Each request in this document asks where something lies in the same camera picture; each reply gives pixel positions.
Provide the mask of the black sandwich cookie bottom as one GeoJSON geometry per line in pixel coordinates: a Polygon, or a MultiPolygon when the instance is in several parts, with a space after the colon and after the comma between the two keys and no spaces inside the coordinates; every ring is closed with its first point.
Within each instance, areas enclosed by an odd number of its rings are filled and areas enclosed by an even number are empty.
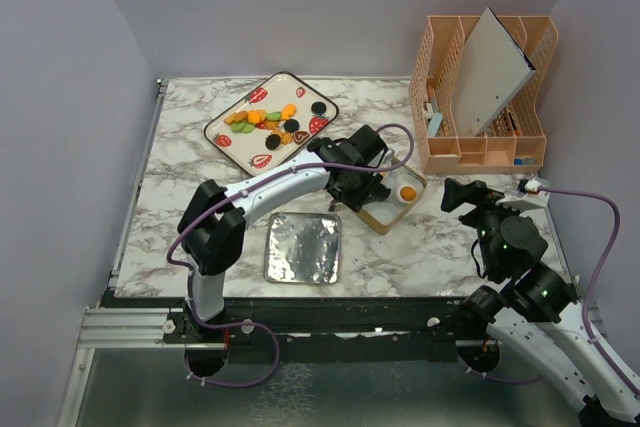
{"type": "Polygon", "coordinates": [[[378,202],[386,201],[389,198],[390,194],[391,194],[390,188],[384,185],[378,185],[376,187],[376,200],[378,202]]]}

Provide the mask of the brown chip cookie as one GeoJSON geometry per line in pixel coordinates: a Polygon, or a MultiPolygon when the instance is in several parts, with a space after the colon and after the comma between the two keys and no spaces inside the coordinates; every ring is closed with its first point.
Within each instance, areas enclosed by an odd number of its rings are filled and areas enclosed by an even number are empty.
{"type": "Polygon", "coordinates": [[[406,201],[411,202],[416,198],[416,190],[411,186],[403,186],[399,191],[400,197],[406,201]]]}

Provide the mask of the silver tin lid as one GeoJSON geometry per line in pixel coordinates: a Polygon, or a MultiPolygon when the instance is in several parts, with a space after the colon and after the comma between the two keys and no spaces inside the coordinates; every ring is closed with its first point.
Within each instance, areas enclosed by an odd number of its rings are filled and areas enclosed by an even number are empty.
{"type": "Polygon", "coordinates": [[[333,214],[273,214],[266,238],[264,279],[281,284],[335,284],[341,256],[341,227],[340,218],[333,214]]]}

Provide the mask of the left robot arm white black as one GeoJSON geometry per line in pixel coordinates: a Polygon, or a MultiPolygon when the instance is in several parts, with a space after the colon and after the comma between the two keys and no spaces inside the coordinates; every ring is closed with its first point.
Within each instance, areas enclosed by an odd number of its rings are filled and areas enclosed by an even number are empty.
{"type": "Polygon", "coordinates": [[[391,156],[378,131],[368,125],[350,137],[313,139],[298,155],[249,180],[220,186],[201,183],[177,228],[167,261],[181,248],[188,258],[186,329],[206,342],[220,332],[225,272],[240,258],[245,231],[263,216],[307,194],[326,191],[354,212],[385,200],[383,163],[391,156]]]}

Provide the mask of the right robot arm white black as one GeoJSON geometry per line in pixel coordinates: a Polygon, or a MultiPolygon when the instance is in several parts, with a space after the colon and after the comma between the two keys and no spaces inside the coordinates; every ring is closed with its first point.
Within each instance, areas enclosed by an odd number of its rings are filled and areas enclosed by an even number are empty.
{"type": "Polygon", "coordinates": [[[461,304],[469,337],[513,349],[577,411],[583,426],[636,426],[639,376],[589,318],[589,297],[543,263],[548,248],[527,211],[547,206],[553,188],[523,179],[514,194],[482,181],[444,182],[441,209],[471,205],[460,222],[475,230],[485,285],[461,304]]]}

